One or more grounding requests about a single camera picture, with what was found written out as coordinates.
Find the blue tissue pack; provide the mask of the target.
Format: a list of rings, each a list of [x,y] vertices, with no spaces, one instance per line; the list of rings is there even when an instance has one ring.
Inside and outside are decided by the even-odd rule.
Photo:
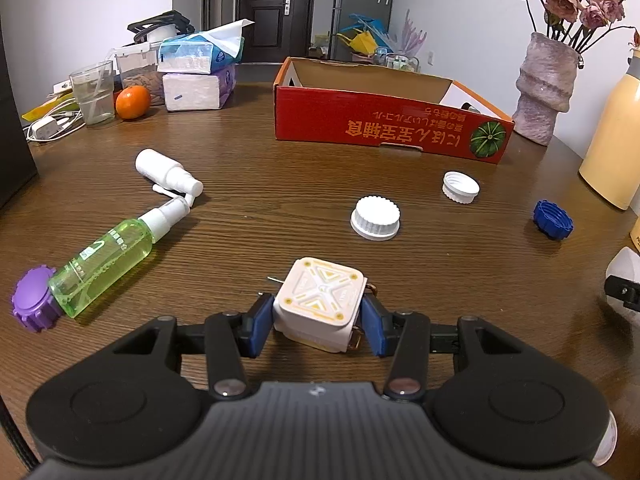
[[[163,74],[213,75],[239,63],[243,29],[253,24],[244,18],[206,32],[165,39],[158,48],[157,70]]]

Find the orange tangerine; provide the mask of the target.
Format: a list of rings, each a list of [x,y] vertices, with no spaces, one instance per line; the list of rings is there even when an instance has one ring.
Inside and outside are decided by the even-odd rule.
[[[151,93],[143,86],[125,88],[116,98],[116,114],[122,120],[141,118],[151,107]]]

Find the purple bottle cap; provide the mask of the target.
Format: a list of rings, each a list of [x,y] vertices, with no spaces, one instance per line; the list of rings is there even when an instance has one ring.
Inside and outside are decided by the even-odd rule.
[[[31,332],[52,328],[63,314],[49,287],[54,274],[55,268],[43,264],[28,270],[16,283],[11,298],[12,314]]]

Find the clear plastic cup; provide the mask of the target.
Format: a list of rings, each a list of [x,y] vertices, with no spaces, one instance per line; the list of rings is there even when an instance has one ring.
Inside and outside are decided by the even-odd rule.
[[[70,74],[74,98],[87,126],[115,117],[112,60],[102,61]]]

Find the dark wooden door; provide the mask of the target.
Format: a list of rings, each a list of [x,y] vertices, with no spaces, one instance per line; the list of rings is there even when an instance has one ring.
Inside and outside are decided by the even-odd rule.
[[[243,32],[243,62],[281,63],[307,54],[312,0],[238,0],[236,16],[252,22]]]

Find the purple tissue pack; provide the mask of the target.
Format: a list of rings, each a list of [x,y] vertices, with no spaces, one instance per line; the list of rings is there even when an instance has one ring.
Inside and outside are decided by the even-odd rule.
[[[220,110],[231,96],[235,84],[234,64],[211,75],[165,74],[165,106],[168,112]]]

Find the green spray bottle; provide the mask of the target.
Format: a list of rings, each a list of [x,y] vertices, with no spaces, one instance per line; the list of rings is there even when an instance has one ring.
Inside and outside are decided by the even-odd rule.
[[[55,301],[67,316],[77,318],[146,258],[154,244],[189,212],[189,203],[177,196],[139,218],[122,220],[49,278]]]

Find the blue bottle cap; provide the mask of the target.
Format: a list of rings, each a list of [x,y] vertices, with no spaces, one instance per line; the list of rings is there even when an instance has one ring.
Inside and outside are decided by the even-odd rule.
[[[533,222],[550,240],[565,240],[574,230],[573,219],[564,209],[548,200],[536,203]]]

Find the small white cap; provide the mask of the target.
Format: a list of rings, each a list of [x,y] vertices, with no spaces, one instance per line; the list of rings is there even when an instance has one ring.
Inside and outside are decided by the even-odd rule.
[[[442,178],[442,192],[458,204],[469,205],[480,194],[480,185],[467,174],[447,171]]]

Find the cream yellow thermos bottle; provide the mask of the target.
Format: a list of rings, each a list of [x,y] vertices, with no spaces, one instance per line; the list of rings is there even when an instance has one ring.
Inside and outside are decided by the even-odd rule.
[[[585,182],[620,210],[639,188],[639,49],[608,99],[582,166]]]

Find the dried pink flowers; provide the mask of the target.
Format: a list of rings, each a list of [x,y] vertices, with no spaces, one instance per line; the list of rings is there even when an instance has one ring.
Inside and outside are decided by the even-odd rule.
[[[639,29],[626,23],[627,0],[518,0],[525,4],[533,32],[584,54],[612,32],[630,30],[639,47]]]

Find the large white ridged cap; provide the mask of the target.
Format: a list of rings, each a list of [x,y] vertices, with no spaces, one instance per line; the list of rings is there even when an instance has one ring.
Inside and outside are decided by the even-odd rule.
[[[366,240],[390,240],[400,228],[400,210],[382,196],[361,197],[350,216],[352,229]]]

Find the red cardboard box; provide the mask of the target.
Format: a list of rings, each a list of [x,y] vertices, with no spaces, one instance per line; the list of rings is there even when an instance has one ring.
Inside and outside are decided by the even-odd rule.
[[[459,81],[377,65],[287,58],[273,102],[281,141],[404,146],[496,164],[514,129]]]

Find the white cube plug adapter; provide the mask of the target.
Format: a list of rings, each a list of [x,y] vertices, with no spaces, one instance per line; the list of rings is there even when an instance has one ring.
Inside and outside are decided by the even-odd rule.
[[[292,341],[330,353],[358,349],[363,296],[376,287],[355,268],[314,257],[297,259],[272,305],[274,329]]]

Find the white spray bottle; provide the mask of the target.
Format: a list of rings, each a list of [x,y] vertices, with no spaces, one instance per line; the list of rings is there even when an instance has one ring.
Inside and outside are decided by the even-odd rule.
[[[137,154],[134,166],[139,174],[164,190],[191,197],[198,197],[203,193],[203,183],[186,171],[180,162],[152,148],[146,148]]]

